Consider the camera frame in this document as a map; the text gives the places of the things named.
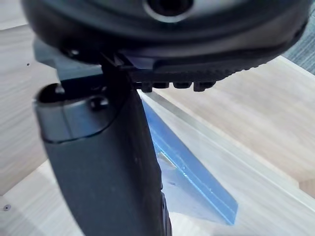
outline screw head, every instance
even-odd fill
[[[11,209],[11,205],[5,205],[4,207],[3,207],[3,210],[4,211],[9,211]]]
[[[106,97],[95,97],[91,100],[91,107],[93,110],[99,111],[108,106],[108,99]]]

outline black screw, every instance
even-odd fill
[[[95,111],[105,109],[108,105],[108,99],[106,97],[95,97],[91,100],[91,107]]]
[[[5,205],[4,207],[3,207],[3,210],[4,211],[9,211],[11,209],[11,205]]]
[[[56,94],[64,94],[64,88],[61,85],[57,85],[57,87],[55,88],[55,93]]]

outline circular hole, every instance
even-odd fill
[[[162,16],[178,16],[192,7],[193,0],[148,0],[148,5]]]

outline light wood grain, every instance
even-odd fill
[[[146,101],[240,204],[236,225],[232,227],[172,213],[174,236],[314,235],[313,198],[272,171],[260,173],[268,168],[259,161],[254,166],[244,162],[239,156],[247,153],[194,118],[190,117],[187,123],[185,113],[172,104],[167,105],[170,112],[165,104],[161,106],[150,98]],[[275,178],[290,188],[284,191],[274,184]],[[48,162],[6,193],[4,199],[13,209],[1,212],[6,214],[4,231],[9,236],[81,235],[60,196]]]
[[[0,31],[0,195],[46,160],[32,98],[57,78],[53,69],[35,62],[32,40],[28,26]]]
[[[20,0],[0,1],[0,30],[26,25]]]
[[[156,92],[297,182],[315,177],[315,76],[279,57],[202,93]]]

